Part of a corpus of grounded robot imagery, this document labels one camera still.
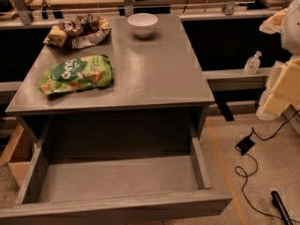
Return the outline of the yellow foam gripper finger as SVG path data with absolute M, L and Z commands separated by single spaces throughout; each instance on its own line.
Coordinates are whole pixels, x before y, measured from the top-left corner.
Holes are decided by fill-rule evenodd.
M 300 97 L 300 58 L 276 62 L 266 80 L 256 115 L 263 121 L 274 120 Z
M 264 21 L 261 25 L 259 30 L 265 34 L 275 34 L 279 33 L 281 31 L 283 19 L 285 17 L 285 14 L 287 12 L 287 9 L 284 8 L 271 17 L 269 17 L 266 21 Z

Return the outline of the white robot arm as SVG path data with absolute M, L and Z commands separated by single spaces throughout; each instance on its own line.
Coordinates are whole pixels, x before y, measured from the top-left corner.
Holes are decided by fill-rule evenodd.
M 269 121 L 282 113 L 300 97 L 300 0 L 293 0 L 260 26 L 266 34 L 280 34 L 281 47 L 292 57 L 285 63 L 276 62 L 270 69 L 265 90 L 256 114 Z

